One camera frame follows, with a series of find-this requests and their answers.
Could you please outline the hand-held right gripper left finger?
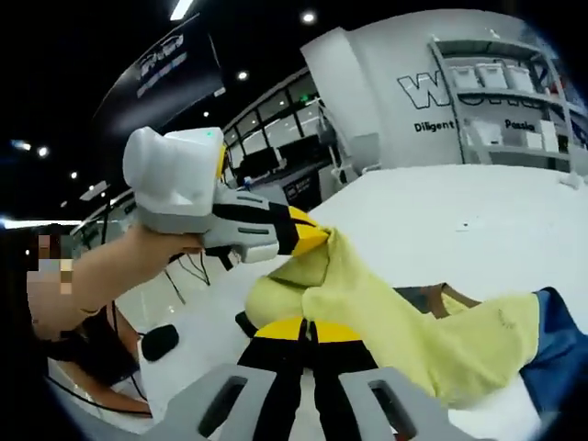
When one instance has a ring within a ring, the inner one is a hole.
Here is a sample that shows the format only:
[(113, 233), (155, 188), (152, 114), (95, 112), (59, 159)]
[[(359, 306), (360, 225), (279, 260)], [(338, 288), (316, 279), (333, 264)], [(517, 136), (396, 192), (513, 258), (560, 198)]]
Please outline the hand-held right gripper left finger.
[(300, 405), (302, 339), (292, 318), (259, 329), (236, 364), (190, 381), (166, 404), (155, 440), (287, 440)]

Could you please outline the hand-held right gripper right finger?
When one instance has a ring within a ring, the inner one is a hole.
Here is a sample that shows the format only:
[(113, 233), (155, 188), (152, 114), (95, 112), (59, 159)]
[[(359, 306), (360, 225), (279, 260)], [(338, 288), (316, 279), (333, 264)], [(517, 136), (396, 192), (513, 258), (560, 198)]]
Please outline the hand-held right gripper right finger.
[(310, 322), (314, 400), (328, 440), (462, 440), (447, 409), (348, 327)]

